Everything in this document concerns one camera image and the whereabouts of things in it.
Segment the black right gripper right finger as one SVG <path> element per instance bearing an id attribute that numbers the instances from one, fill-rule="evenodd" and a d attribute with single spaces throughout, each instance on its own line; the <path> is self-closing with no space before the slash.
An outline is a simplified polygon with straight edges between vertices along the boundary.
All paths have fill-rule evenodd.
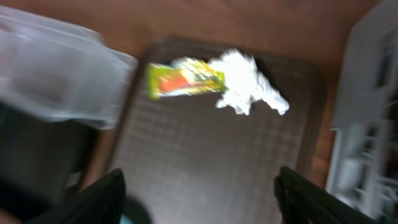
<path id="1" fill-rule="evenodd" d="M 294 170 L 281 167 L 274 178 L 274 195 L 282 221 L 316 224 L 375 224 L 375 220 L 340 202 Z"/>

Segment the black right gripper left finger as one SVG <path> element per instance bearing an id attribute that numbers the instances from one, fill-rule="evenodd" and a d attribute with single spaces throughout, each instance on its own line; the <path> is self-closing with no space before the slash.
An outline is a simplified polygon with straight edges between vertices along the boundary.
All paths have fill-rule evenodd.
<path id="1" fill-rule="evenodd" d="M 69 200 L 40 216 L 30 224 L 118 224 L 126 197 L 126 183 L 121 169 L 112 170 Z"/>

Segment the light blue rice bowl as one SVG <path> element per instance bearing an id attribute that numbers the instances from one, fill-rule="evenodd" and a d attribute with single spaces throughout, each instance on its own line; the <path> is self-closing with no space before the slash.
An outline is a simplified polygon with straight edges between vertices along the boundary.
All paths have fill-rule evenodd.
<path id="1" fill-rule="evenodd" d="M 121 219 L 120 219 L 119 224 L 134 224 L 134 223 L 127 216 L 121 215 Z"/>

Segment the grey dishwasher rack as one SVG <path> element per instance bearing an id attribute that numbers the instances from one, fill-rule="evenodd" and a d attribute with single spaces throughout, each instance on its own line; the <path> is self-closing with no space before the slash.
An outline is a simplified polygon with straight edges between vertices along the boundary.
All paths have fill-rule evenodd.
<path id="1" fill-rule="evenodd" d="M 379 223 L 397 222 L 397 1 L 349 33 L 331 128 L 326 190 Z"/>

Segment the black plastic tray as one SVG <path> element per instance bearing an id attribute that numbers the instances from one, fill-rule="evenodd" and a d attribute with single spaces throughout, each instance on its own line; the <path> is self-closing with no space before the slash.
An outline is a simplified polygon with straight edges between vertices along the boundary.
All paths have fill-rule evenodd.
<path id="1" fill-rule="evenodd" d="M 78 192 L 98 130 L 1 106 L 1 208 L 26 222 Z"/>

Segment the brown serving tray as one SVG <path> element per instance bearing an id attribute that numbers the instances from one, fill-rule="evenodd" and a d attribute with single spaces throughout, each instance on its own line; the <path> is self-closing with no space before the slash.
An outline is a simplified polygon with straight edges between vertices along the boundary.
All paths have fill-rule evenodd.
<path id="1" fill-rule="evenodd" d="M 248 50 L 289 101 L 284 115 L 264 102 L 249 115 L 218 109 L 218 94 L 152 100 L 145 71 L 188 56 L 208 60 L 228 49 L 209 42 L 163 39 L 140 57 L 118 125 L 100 134 L 83 176 L 87 187 L 120 168 L 127 196 L 151 223 L 280 223 L 274 177 L 283 166 L 307 175 L 326 90 L 309 63 Z"/>

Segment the crumpled white tissue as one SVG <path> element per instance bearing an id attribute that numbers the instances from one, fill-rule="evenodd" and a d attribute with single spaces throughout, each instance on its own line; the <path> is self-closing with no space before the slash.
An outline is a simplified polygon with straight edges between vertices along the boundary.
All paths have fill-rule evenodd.
<path id="1" fill-rule="evenodd" d="M 263 101 L 280 115 L 289 110 L 288 101 L 258 70 L 254 57 L 237 49 L 230 49 L 218 58 L 211 59 L 209 64 L 211 68 L 224 74 L 226 89 L 216 102 L 217 108 L 230 106 L 236 114 L 248 116 L 251 105 Z"/>

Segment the clear plastic bin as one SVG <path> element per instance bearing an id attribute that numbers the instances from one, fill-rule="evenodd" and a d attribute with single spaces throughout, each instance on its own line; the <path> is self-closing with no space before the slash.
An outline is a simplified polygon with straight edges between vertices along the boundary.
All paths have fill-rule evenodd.
<path id="1" fill-rule="evenodd" d="M 48 122 L 111 129 L 137 60 L 86 27 L 1 7 L 1 101 Z"/>

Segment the yellow green snack wrapper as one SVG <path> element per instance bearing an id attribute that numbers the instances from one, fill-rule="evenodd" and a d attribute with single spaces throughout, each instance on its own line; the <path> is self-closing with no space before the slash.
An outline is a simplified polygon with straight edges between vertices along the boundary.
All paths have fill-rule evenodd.
<path id="1" fill-rule="evenodd" d="M 224 73 L 206 61 L 182 57 L 169 65 L 151 63 L 146 68 L 149 97 L 197 95 L 224 91 Z"/>

